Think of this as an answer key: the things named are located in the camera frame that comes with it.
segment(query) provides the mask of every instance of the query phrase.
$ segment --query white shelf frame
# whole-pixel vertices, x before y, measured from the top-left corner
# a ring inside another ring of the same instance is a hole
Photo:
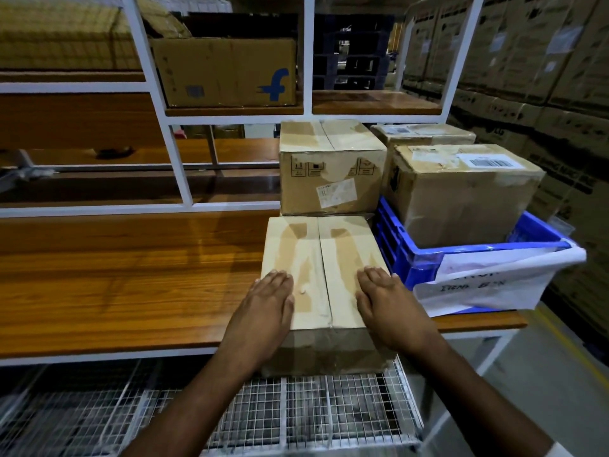
[[[44,216],[73,216],[73,215],[121,215],[135,213],[175,213],[175,212],[202,212],[202,211],[229,211],[229,210],[253,210],[253,209],[278,209],[279,202],[213,202],[195,203],[187,182],[185,172],[189,165],[197,166],[199,169],[225,169],[239,168],[244,163],[222,164],[217,162],[214,145],[210,144],[211,164],[183,164],[180,158],[178,145],[175,141],[172,125],[226,125],[242,123],[281,123],[282,121],[311,121],[325,119],[356,119],[362,123],[445,123],[453,103],[453,98],[463,64],[467,57],[471,38],[476,28],[480,10],[484,0],[473,0],[468,9],[465,20],[465,28],[459,43],[459,49],[453,59],[453,64],[448,75],[448,80],[443,89],[442,113],[440,115],[321,115],[312,113],[312,83],[313,83],[313,40],[314,40],[314,18],[316,0],[303,0],[303,114],[299,115],[239,115],[239,116],[167,116],[166,102],[163,89],[156,73],[156,65],[152,58],[148,37],[144,30],[141,14],[135,0],[121,0],[125,15],[129,22],[133,42],[135,44],[145,82],[91,82],[91,83],[0,83],[0,94],[43,94],[43,93],[111,93],[111,92],[148,92],[154,105],[156,118],[158,119],[163,140],[167,148],[171,168],[180,191],[182,203],[170,204],[145,204],[145,205],[89,205],[78,207],[19,207],[0,208],[0,218],[9,217],[44,217]],[[403,13],[407,20],[407,28],[403,29],[401,49],[398,54],[396,86],[399,91],[406,71],[406,55],[410,43],[410,35],[413,26],[413,7]],[[268,162],[249,162],[249,168],[268,168]],[[159,168],[166,168],[167,164],[158,164]],[[94,170],[98,166],[45,166],[27,163],[29,168],[52,168],[57,170]],[[127,169],[127,164],[115,166],[117,169]],[[129,164],[129,167],[149,169],[150,166],[143,164]]]

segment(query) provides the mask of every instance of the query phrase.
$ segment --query left hand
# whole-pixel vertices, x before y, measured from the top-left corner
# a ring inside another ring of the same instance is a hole
[[[268,361],[287,337],[294,312],[294,280],[272,270],[257,279],[231,317],[218,352],[237,356],[251,375]]]

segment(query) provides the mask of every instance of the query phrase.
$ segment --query hand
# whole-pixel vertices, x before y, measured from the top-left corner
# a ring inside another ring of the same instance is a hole
[[[362,292],[357,309],[366,326],[389,348],[406,356],[421,356],[430,342],[442,339],[427,315],[397,274],[366,266],[357,271]]]
[[[290,331],[293,287],[291,275],[273,269],[256,279],[232,315],[218,352],[238,356],[248,376],[273,356]]]

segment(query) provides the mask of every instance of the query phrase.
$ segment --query barcode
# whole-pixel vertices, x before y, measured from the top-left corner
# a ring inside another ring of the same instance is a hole
[[[513,167],[509,162],[505,160],[492,160],[485,158],[478,158],[470,160],[470,163],[477,167]]]

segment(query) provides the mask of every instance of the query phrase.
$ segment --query right hand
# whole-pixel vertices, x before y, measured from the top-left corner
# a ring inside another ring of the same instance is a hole
[[[366,326],[389,348],[416,357],[442,336],[397,274],[366,266],[357,271],[362,288],[357,309]]]

